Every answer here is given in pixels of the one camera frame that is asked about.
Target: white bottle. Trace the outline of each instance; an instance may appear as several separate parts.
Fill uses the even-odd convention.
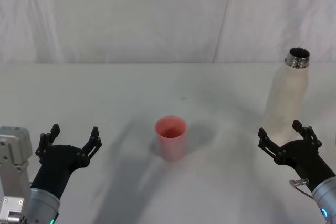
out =
[[[291,140],[308,86],[309,52],[292,48],[276,72],[263,118],[263,128],[278,146]]]

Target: white table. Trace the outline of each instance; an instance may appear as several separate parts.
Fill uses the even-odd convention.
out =
[[[30,131],[33,149],[54,123],[54,144],[82,147],[98,126],[103,147],[73,173],[59,224],[325,223],[297,179],[257,147],[279,65],[28,65],[0,67],[0,125]],[[336,170],[336,65],[314,64],[302,123]],[[151,147],[154,123],[179,115],[189,154],[167,164]],[[28,168],[34,178],[38,158]]]

